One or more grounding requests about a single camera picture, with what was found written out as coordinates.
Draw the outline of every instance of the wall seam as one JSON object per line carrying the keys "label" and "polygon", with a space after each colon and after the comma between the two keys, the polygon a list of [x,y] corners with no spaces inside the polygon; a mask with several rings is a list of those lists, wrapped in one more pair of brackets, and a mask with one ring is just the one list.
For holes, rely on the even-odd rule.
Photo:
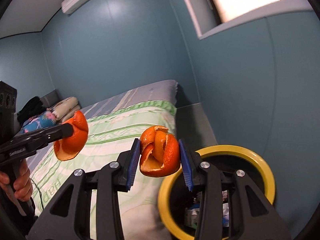
{"label": "wall seam", "polygon": [[44,43],[43,43],[43,38],[42,38],[42,32],[40,32],[40,38],[41,38],[41,47],[42,47],[42,53],[43,53],[43,56],[44,56],[45,66],[46,66],[46,68],[47,68],[47,71],[48,71],[48,74],[49,74],[49,78],[50,78],[52,87],[53,87],[53,89],[55,90],[56,88],[55,88],[55,86],[54,86],[54,83],[53,83],[53,80],[52,80],[52,77],[51,77],[51,74],[50,74],[50,71],[49,71],[49,65],[48,65],[48,61],[47,61],[47,55],[45,54]]}
{"label": "wall seam", "polygon": [[271,131],[273,128],[273,123],[274,123],[274,118],[275,118],[275,111],[276,111],[276,98],[277,98],[277,88],[278,88],[278,74],[277,74],[277,63],[276,63],[276,49],[275,49],[275,44],[272,38],[272,33],[271,33],[271,28],[270,28],[270,23],[268,21],[268,18],[265,17],[264,18],[266,21],[266,25],[267,25],[267,30],[268,30],[268,34],[270,37],[270,42],[271,42],[271,48],[272,48],[272,55],[273,55],[273,66],[274,66],[274,95],[273,95],[273,107],[272,107],[272,114],[271,114],[271,124],[270,124],[270,128],[269,128],[269,132],[268,132],[268,136],[267,136],[267,141],[266,141],[266,145],[264,147],[264,150],[262,152],[262,156],[264,156],[268,144],[269,144],[269,140],[270,140],[270,136],[271,136]]}
{"label": "wall seam", "polygon": [[199,93],[199,88],[198,88],[198,83],[197,83],[197,78],[196,78],[196,72],[195,72],[195,70],[194,70],[194,66],[193,66],[191,54],[190,54],[189,47],[188,47],[188,44],[187,44],[187,40],[186,40],[186,37],[185,37],[185,35],[184,35],[184,32],[183,32],[183,29],[182,29],[182,26],[181,26],[179,17],[178,17],[178,15],[177,15],[177,12],[176,12],[173,4],[172,4],[172,1],[169,0],[169,2],[170,2],[170,5],[171,5],[171,8],[172,8],[172,10],[173,10],[174,16],[176,17],[176,20],[177,20],[177,22],[178,22],[178,26],[179,26],[179,29],[180,29],[180,32],[181,32],[181,35],[182,35],[182,38],[183,38],[183,42],[184,42],[184,45],[185,45],[186,50],[187,50],[188,58],[189,58],[190,65],[191,65],[191,69],[192,69],[192,73],[193,73],[193,78],[194,78],[195,84],[196,84],[198,99],[199,99],[199,102],[201,103],[200,93]]}

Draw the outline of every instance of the gray floor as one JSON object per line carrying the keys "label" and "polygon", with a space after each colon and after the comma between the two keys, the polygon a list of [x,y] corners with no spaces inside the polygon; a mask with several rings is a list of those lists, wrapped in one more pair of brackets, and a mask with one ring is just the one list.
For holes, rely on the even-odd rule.
{"label": "gray floor", "polygon": [[217,145],[201,103],[177,109],[177,137],[183,139],[190,151]]}

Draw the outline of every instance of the black cable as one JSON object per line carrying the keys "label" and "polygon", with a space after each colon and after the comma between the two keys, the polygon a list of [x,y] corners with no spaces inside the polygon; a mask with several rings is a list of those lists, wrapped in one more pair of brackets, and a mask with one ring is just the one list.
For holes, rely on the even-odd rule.
{"label": "black cable", "polygon": [[41,207],[42,207],[42,210],[44,210],[44,206],[43,206],[43,202],[42,202],[42,193],[40,191],[40,188],[38,187],[38,185],[34,182],[33,179],[31,179],[32,183],[36,186],[36,189],[39,191],[39,195],[40,195],[40,201],[41,201]]}

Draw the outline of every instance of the peeled orange skin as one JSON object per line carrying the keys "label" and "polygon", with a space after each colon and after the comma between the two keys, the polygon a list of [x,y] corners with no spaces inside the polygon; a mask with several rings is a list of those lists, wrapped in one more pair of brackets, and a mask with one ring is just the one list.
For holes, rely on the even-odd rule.
{"label": "peeled orange skin", "polygon": [[167,128],[158,129],[153,126],[147,130],[140,137],[141,149],[143,149],[140,158],[141,173],[148,177],[158,178],[177,172],[180,168],[180,151],[176,138],[172,134],[166,134]]}
{"label": "peeled orange skin", "polygon": [[78,155],[88,139],[88,124],[81,111],[76,111],[74,116],[64,123],[72,125],[73,134],[53,143],[56,157],[61,161],[68,161]]}

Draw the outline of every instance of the silver screw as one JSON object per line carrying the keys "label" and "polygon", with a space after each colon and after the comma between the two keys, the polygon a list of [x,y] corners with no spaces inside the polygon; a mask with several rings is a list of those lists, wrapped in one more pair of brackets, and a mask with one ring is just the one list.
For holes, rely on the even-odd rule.
{"label": "silver screw", "polygon": [[73,174],[74,174],[75,176],[81,176],[82,173],[83,173],[83,171],[82,171],[81,169],[75,170],[75,171],[73,172]]}
{"label": "silver screw", "polygon": [[208,162],[201,162],[201,163],[200,163],[200,166],[201,166],[202,168],[207,169],[207,168],[210,167],[210,163],[208,163]]}
{"label": "silver screw", "polygon": [[119,167],[119,163],[118,162],[111,162],[110,164],[110,168],[117,168],[117,167]]}
{"label": "silver screw", "polygon": [[239,177],[243,177],[245,175],[245,172],[243,170],[237,170],[236,174],[239,176]]}

